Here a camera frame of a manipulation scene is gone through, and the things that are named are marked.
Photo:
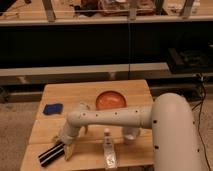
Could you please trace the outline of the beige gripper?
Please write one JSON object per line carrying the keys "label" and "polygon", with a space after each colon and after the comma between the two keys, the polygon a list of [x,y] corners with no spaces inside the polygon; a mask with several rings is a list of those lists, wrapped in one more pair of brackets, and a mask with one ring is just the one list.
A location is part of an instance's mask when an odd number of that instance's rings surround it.
{"label": "beige gripper", "polygon": [[64,152],[65,152],[65,160],[68,161],[72,155],[75,148],[76,138],[75,137],[58,137],[57,135],[52,138],[52,143],[58,144],[62,142],[65,144]]}

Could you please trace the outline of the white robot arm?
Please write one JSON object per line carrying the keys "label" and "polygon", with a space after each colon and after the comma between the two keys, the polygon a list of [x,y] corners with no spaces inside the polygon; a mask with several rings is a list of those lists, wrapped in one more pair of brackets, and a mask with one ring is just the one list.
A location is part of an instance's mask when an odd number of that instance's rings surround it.
{"label": "white robot arm", "polygon": [[213,171],[202,161],[198,123],[187,100],[176,93],[164,93],[151,105],[91,110],[80,103],[66,116],[56,142],[73,144],[82,127],[109,125],[152,130],[155,171]]}

